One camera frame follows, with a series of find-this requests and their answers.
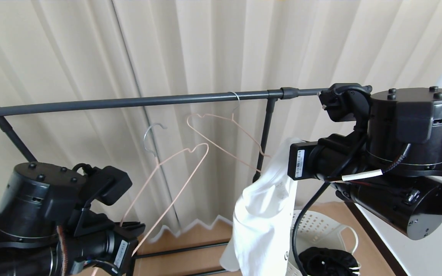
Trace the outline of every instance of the brown table surface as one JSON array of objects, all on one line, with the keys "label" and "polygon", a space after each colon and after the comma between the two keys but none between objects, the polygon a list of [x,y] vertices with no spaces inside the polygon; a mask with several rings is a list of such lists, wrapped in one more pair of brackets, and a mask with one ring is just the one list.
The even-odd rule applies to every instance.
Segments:
[{"label": "brown table surface", "polygon": [[[366,234],[363,227],[356,220],[349,208],[342,202],[330,202],[316,204],[311,210],[323,213],[328,217],[337,220],[341,224],[352,227],[358,234],[359,246],[354,257],[361,263],[362,276],[391,276],[392,269],[374,245],[373,241]],[[344,243],[348,248],[354,246],[354,236],[351,231],[344,230],[342,233]],[[178,238],[168,231],[165,231],[156,243],[145,243],[139,250],[139,254],[154,253],[164,250],[173,250],[190,246],[205,245],[228,241],[231,237],[231,226],[225,222],[218,221],[212,230],[207,230],[201,225],[196,225],[188,232]],[[219,258],[225,246],[204,248],[201,250],[175,253],[139,259],[135,264],[135,276],[184,276],[188,274],[201,273],[221,269]],[[89,276],[91,269],[83,271],[80,276]],[[107,274],[100,269],[97,276]],[[240,272],[221,273],[218,275],[240,276]]]}]

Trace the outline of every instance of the clothes hanger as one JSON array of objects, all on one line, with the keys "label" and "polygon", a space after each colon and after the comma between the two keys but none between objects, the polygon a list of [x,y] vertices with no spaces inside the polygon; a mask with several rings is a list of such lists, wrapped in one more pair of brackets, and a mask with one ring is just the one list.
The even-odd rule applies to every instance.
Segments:
[{"label": "clothes hanger", "polygon": [[239,97],[238,94],[236,94],[235,92],[230,92],[230,93],[235,94],[236,98],[238,99],[238,106],[235,107],[235,109],[233,109],[233,111],[231,112],[231,119],[226,118],[226,117],[221,117],[221,116],[218,116],[218,115],[214,115],[214,114],[210,114],[210,113],[206,113],[206,114],[203,114],[203,115],[198,114],[198,113],[194,113],[194,114],[191,114],[191,115],[189,115],[189,116],[187,117],[187,125],[188,125],[193,131],[195,131],[198,135],[202,136],[204,139],[206,139],[207,141],[209,141],[210,143],[212,143],[212,144],[213,144],[214,146],[216,146],[217,148],[219,148],[219,149],[221,149],[222,151],[226,152],[229,156],[233,157],[234,159],[237,159],[238,161],[240,161],[241,163],[243,163],[243,164],[249,166],[250,168],[254,169],[255,171],[258,171],[259,173],[262,173],[259,169],[255,168],[254,166],[252,166],[252,165],[248,164],[247,162],[241,160],[240,158],[234,156],[233,154],[231,154],[230,152],[228,152],[226,149],[223,149],[222,147],[220,147],[219,145],[217,145],[216,143],[214,143],[212,140],[210,140],[209,138],[207,138],[206,136],[204,136],[202,133],[200,133],[197,129],[195,129],[193,126],[191,126],[191,124],[190,124],[190,122],[189,122],[189,118],[192,117],[192,116],[194,116],[194,115],[196,115],[197,117],[200,117],[200,118],[204,118],[205,116],[209,116],[209,117],[215,117],[215,118],[219,118],[219,119],[222,119],[222,120],[227,120],[227,121],[233,122],[233,123],[239,128],[239,129],[241,129],[244,133],[246,133],[246,134],[252,139],[252,141],[254,141],[254,142],[258,145],[258,149],[259,149],[260,154],[262,154],[262,155],[265,156],[265,157],[269,157],[269,158],[270,158],[270,155],[265,154],[265,153],[262,151],[262,146],[260,145],[260,143],[259,143],[259,142],[258,142],[258,141],[257,141],[252,135],[250,135],[250,134],[249,134],[249,133],[248,133],[248,132],[242,127],[242,126],[240,126],[240,125],[238,124],[238,122],[235,121],[235,110],[237,110],[237,108],[240,107],[240,97]]},{"label": "clothes hanger", "polygon": [[[156,167],[153,169],[152,173],[149,175],[148,179],[146,180],[146,182],[144,183],[144,185],[142,185],[140,191],[136,194],[134,200],[132,201],[132,203],[130,204],[129,208],[127,209],[127,211],[125,212],[125,214],[123,215],[122,219],[120,220],[120,224],[119,226],[121,226],[124,223],[124,219],[127,216],[127,214],[130,212],[130,210],[132,209],[132,207],[134,206],[135,201],[137,201],[137,199],[139,198],[139,196],[141,195],[142,191],[144,190],[144,188],[146,188],[146,186],[149,184],[150,180],[153,178],[153,175],[156,173],[156,171],[158,171],[158,169],[161,167],[161,165],[165,164],[166,162],[170,161],[173,157],[181,154],[184,151],[188,151],[189,153],[194,152],[198,147],[205,145],[206,146],[206,152],[204,154],[204,156],[202,156],[202,158],[200,159],[199,163],[197,164],[197,166],[194,168],[193,172],[191,173],[191,175],[189,176],[189,178],[186,180],[186,182],[184,183],[184,185],[182,186],[182,188],[180,189],[180,191],[178,192],[177,196],[175,197],[175,199],[172,200],[172,202],[170,203],[170,205],[167,207],[167,209],[163,212],[162,215],[160,215],[160,218],[153,224],[153,227],[151,227],[151,229],[149,229],[149,231],[145,234],[145,236],[142,238],[142,240],[139,242],[139,244],[137,245],[137,247],[134,249],[132,255],[135,255],[135,253],[137,252],[137,250],[139,250],[139,247],[144,243],[144,241],[146,240],[146,238],[151,234],[151,232],[154,230],[154,228],[160,223],[160,221],[163,219],[163,217],[167,214],[167,212],[170,210],[170,208],[174,205],[174,203],[177,201],[177,199],[179,198],[180,194],[182,194],[183,190],[185,189],[185,187],[187,186],[187,184],[190,182],[191,178],[193,177],[193,175],[195,174],[195,172],[198,170],[198,168],[200,167],[200,164],[202,164],[202,162],[204,161],[204,159],[207,156],[207,152],[209,152],[209,144],[207,143],[200,143],[198,145],[196,145],[193,149],[190,148],[184,148],[183,150],[173,154],[172,156],[168,157],[167,159],[165,159],[164,161],[159,161],[158,159],[158,155],[153,151],[153,150],[149,150],[146,148],[146,137],[149,133],[149,131],[151,130],[152,127],[154,127],[155,125],[159,125],[161,126],[163,129],[166,129],[167,127],[163,126],[160,123],[155,123],[152,124],[151,126],[148,127],[148,129],[146,130],[146,133],[144,134],[143,140],[142,140],[142,145],[144,147],[144,150],[147,152],[151,152],[151,154],[153,154],[153,156],[155,157],[155,162],[156,162]],[[95,276],[97,274],[98,268],[94,268],[93,272],[91,273],[91,276]]]}]

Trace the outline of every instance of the laundry basket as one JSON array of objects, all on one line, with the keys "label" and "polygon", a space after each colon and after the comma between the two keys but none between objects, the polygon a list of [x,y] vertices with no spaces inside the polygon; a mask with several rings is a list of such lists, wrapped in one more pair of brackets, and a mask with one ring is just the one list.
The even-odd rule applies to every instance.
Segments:
[{"label": "laundry basket", "polygon": [[[294,223],[296,222],[298,215],[300,215],[300,212],[301,210],[294,210],[293,212],[291,233],[294,230]],[[354,245],[352,250],[346,249],[344,241],[342,240],[341,232],[346,228],[349,228],[356,238],[356,245]],[[313,246],[318,248],[344,250],[354,254],[358,248],[358,234],[351,227],[340,224],[326,215],[307,211],[305,215],[303,215],[303,219],[298,227],[296,247],[298,248],[298,252],[301,253]],[[291,253],[289,253],[286,276],[301,276],[302,274],[297,269],[296,262],[294,261],[292,253],[293,248],[290,248],[290,250]]]}]

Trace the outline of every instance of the beige curtain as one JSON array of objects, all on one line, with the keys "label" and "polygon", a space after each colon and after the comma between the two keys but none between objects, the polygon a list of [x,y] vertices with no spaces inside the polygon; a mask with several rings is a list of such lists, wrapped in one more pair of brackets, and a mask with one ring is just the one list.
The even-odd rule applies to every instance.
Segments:
[{"label": "beige curtain", "polygon": [[[442,1],[117,0],[0,1],[0,106],[125,97],[328,87],[334,82],[429,86],[442,74]],[[235,119],[260,139],[263,100],[243,101]],[[160,159],[204,140],[186,125],[191,113],[229,116],[237,106],[198,103],[8,117],[39,161],[72,167],[117,166],[134,185],[114,206],[95,210],[119,220],[154,167],[142,136],[151,123]],[[258,148],[228,122],[193,120],[204,135],[253,166]],[[346,134],[316,97],[280,100],[267,153],[288,136],[317,140]],[[203,152],[165,164],[130,220],[151,225],[177,194]],[[0,131],[0,197],[15,164],[25,161]],[[254,171],[211,147],[162,223],[231,217]],[[319,187],[301,181],[298,205]],[[333,191],[321,201],[335,200]]]}]

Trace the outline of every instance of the silver metal hook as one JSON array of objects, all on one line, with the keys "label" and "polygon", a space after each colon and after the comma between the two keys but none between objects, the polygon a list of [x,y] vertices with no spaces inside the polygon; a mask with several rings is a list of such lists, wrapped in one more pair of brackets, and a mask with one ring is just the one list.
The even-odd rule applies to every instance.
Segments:
[{"label": "silver metal hook", "polygon": [[229,92],[229,93],[233,93],[235,94],[236,98],[238,99],[238,106],[235,107],[235,109],[233,109],[233,111],[231,113],[235,113],[235,110],[237,110],[237,108],[240,107],[240,97],[238,96],[238,94],[236,94],[235,92]]},{"label": "silver metal hook", "polygon": [[156,125],[161,126],[161,128],[163,128],[163,129],[167,129],[167,127],[163,126],[160,123],[154,123],[154,124],[152,124],[151,126],[148,127],[148,129],[146,130],[146,133],[144,133],[144,137],[142,138],[142,147],[144,148],[145,151],[151,152],[151,154],[153,154],[154,157],[158,157],[158,155],[156,154],[156,152],[146,148],[146,137],[148,136],[148,133],[151,130],[151,128],[156,126]]}]

